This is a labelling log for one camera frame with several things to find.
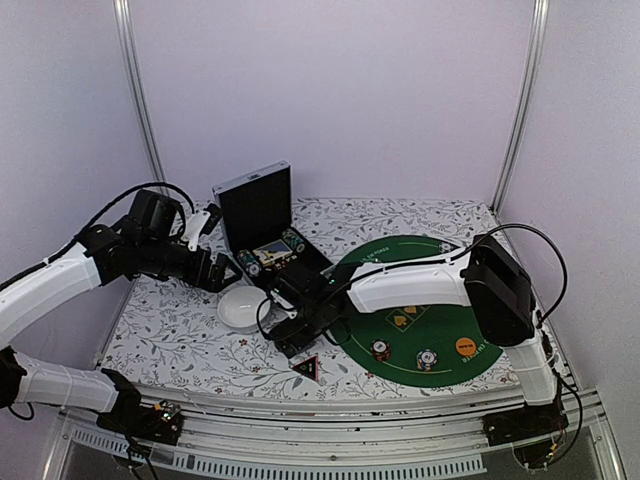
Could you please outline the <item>black red chip stack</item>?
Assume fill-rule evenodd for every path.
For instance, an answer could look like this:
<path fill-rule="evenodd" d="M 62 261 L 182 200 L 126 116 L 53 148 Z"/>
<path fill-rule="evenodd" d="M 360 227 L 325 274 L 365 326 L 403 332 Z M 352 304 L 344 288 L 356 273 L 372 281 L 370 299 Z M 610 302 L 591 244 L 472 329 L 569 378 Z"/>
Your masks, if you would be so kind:
<path fill-rule="evenodd" d="M 372 358 L 377 362 L 386 362 L 391 358 L 391 345 L 383 339 L 376 339 L 370 345 Z"/>

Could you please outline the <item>orange big blind button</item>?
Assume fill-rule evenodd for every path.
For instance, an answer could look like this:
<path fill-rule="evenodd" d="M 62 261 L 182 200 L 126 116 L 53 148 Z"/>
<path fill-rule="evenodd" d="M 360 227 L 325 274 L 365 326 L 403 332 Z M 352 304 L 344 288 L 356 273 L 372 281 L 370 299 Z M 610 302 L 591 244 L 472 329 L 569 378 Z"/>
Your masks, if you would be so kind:
<path fill-rule="evenodd" d="M 455 349 L 462 357 L 473 357 L 477 352 L 477 344 L 469 337 L 461 337 L 456 340 Z"/>

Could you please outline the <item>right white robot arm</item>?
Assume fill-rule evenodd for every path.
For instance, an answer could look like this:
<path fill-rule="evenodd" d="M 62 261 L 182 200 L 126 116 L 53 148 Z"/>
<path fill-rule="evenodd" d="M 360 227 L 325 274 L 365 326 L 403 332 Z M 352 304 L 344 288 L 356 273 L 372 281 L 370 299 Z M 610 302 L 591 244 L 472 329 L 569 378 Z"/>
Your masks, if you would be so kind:
<path fill-rule="evenodd" d="M 549 316 L 538 306 L 530 275 L 495 239 L 493 228 L 435 256 L 394 262 L 341 261 L 328 272 L 287 268 L 270 287 L 288 318 L 265 338 L 286 357 L 304 350 L 350 312 L 373 314 L 405 306 L 456 306 L 473 312 L 488 343 L 507 355 L 526 407 L 517 427 L 537 436 L 556 417 L 562 380 L 543 331 Z"/>

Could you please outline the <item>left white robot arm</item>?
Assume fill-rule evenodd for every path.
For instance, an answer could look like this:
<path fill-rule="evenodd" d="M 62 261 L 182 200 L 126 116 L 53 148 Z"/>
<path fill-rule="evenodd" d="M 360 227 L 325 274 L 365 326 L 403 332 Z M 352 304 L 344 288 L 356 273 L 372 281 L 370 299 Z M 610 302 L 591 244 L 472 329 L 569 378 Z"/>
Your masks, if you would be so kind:
<path fill-rule="evenodd" d="M 1 285 L 1 405 L 40 403 L 110 415 L 128 434 L 148 426 L 137 388 L 113 370 L 88 371 L 37 361 L 11 343 L 27 327 L 67 301 L 114 280 L 147 276 L 177 279 L 219 293 L 242 277 L 223 253 L 200 246 L 222 218 L 208 204 L 196 209 L 189 196 L 177 201 L 159 193 L 159 182 L 135 185 L 117 196 L 133 198 L 114 225 L 96 213 L 60 250 Z"/>

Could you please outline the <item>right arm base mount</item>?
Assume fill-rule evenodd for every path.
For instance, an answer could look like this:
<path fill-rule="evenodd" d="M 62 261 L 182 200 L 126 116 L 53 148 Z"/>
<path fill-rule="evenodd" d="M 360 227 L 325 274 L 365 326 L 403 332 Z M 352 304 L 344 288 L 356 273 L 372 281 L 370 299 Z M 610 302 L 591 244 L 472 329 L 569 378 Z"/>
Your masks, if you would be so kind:
<path fill-rule="evenodd" d="M 512 453 L 524 468 L 547 468 L 559 453 L 569 425 L 560 399 L 543 406 L 522 407 L 485 415 L 483 432 L 490 446 L 519 443 Z"/>

